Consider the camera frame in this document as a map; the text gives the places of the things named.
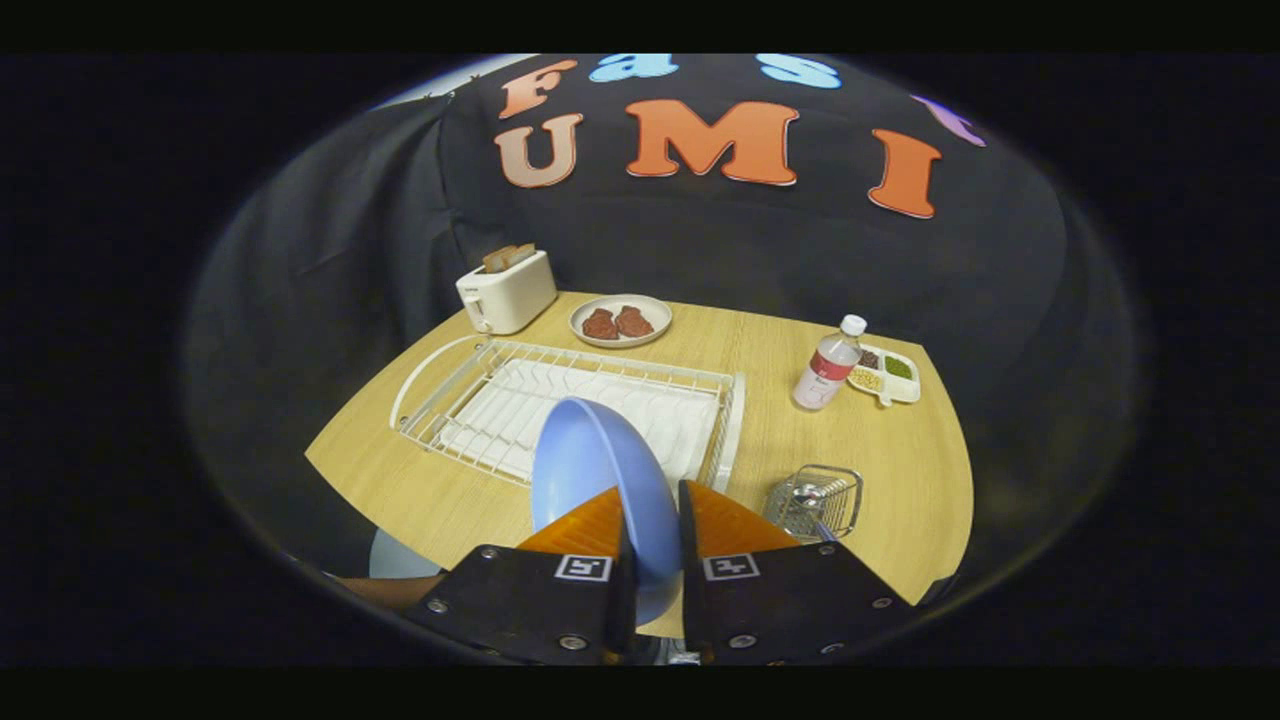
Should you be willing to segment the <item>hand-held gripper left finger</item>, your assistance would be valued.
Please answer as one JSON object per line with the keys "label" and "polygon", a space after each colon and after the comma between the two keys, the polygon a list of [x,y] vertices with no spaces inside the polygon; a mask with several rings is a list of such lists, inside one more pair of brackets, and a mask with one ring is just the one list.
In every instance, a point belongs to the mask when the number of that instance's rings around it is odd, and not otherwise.
{"label": "hand-held gripper left finger", "polygon": [[611,488],[517,547],[476,547],[406,616],[504,664],[612,666],[634,652],[636,594],[625,509]]}

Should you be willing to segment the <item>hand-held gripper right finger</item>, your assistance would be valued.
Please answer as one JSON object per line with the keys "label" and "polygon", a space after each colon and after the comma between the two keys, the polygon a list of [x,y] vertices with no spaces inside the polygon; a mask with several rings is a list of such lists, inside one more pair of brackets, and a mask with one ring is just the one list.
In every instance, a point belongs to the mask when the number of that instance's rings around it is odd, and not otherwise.
{"label": "hand-held gripper right finger", "polygon": [[678,486],[684,638],[704,665],[842,664],[916,609],[844,543],[800,544],[705,486]]}

